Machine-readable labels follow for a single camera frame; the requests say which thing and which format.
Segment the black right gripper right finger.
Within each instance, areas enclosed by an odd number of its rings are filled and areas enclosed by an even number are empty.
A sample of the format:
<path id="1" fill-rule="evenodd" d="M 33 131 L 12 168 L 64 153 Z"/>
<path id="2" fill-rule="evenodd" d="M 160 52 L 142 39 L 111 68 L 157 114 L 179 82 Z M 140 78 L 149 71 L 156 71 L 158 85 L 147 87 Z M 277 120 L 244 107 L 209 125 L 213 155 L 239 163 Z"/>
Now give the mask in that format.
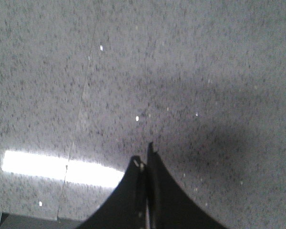
<path id="1" fill-rule="evenodd" d="M 147 196 L 152 229 L 225 229 L 180 188 L 150 142 L 147 149 Z"/>

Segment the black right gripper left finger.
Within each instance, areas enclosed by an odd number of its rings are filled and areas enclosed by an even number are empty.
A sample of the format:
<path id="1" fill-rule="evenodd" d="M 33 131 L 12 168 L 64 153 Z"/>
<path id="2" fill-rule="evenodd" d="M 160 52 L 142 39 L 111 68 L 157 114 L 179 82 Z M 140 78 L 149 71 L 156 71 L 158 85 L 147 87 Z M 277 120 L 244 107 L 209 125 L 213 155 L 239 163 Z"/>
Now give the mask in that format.
<path id="1" fill-rule="evenodd" d="M 77 228 L 144 229 L 147 174 L 139 156 L 132 156 L 124 176 L 106 201 Z"/>

